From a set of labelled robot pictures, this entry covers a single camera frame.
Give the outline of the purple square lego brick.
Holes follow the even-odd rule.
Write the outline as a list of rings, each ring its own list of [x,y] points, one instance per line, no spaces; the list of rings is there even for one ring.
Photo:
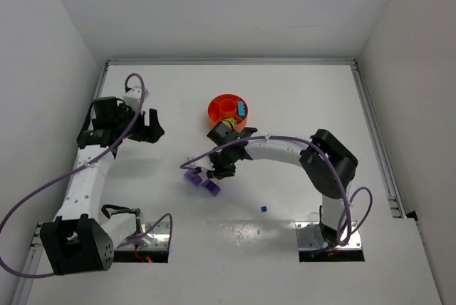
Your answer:
[[[205,180],[202,183],[202,187],[205,188],[214,197],[216,197],[221,191],[221,188],[210,179]]]

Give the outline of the purple rounded lego brick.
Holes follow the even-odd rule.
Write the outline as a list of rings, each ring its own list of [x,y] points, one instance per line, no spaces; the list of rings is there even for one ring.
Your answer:
[[[194,172],[193,170],[187,170],[184,174],[185,179],[189,181],[195,187],[199,186],[202,183],[202,178],[199,174]]]

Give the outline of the teal long lego brick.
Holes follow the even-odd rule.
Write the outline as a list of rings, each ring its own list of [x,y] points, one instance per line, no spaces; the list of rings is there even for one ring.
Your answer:
[[[240,118],[245,118],[247,116],[247,106],[245,102],[241,100],[237,101],[237,115]]]

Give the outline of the light green rounded lego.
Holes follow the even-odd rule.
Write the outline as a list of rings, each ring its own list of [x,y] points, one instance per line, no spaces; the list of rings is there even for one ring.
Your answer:
[[[225,118],[222,120],[225,125],[236,126],[237,121],[234,118]]]

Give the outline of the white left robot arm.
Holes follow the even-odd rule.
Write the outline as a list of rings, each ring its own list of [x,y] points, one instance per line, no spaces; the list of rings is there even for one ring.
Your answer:
[[[78,171],[55,219],[41,226],[40,238],[54,274],[107,271],[115,249],[145,233],[138,208],[114,206],[104,223],[99,214],[108,212],[100,201],[122,141],[156,143],[165,133],[155,109],[142,111],[146,97],[141,90],[130,89],[122,98],[92,102],[77,137]]]

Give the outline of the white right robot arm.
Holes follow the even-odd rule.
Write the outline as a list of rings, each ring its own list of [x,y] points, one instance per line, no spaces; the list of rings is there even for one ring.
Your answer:
[[[242,132],[224,123],[216,124],[207,137],[217,145],[209,154],[212,167],[207,176],[218,180],[234,176],[239,160],[272,160],[304,169],[322,194],[320,230],[330,245],[348,244],[351,222],[347,187],[356,175],[358,159],[331,132],[319,129],[309,140],[280,135],[262,135],[256,128]]]

